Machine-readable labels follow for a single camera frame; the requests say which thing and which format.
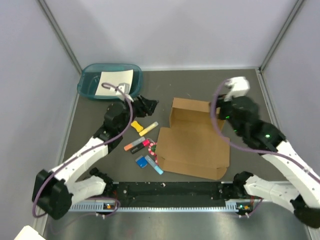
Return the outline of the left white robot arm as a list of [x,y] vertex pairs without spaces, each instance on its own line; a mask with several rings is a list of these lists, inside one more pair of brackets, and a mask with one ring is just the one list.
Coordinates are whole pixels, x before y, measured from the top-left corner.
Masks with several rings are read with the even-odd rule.
[[59,220],[73,205],[84,200],[96,196],[109,198],[114,187],[105,174],[91,173],[85,180],[79,180],[80,176],[120,144],[135,118],[151,116],[158,103],[142,95],[111,103],[103,124],[80,150],[53,169],[38,172],[31,198],[32,215],[39,218],[36,208],[40,208],[52,219]]

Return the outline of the brown cardboard box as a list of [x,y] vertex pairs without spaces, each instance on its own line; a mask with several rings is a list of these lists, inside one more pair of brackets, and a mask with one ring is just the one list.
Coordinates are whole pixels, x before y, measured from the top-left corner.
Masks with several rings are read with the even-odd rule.
[[212,125],[209,102],[200,100],[173,98],[155,154],[163,171],[209,180],[220,180],[230,166],[230,146]]

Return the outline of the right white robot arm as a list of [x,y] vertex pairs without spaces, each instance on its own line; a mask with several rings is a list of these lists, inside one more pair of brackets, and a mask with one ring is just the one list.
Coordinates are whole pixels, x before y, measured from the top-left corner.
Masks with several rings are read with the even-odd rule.
[[260,155],[289,181],[280,185],[243,171],[233,178],[233,192],[239,198],[259,197],[279,205],[306,226],[320,227],[320,177],[296,153],[286,136],[273,124],[260,119],[258,105],[247,96],[228,98],[214,94],[210,103],[212,124],[218,134],[218,120],[227,121],[246,147],[236,149]]

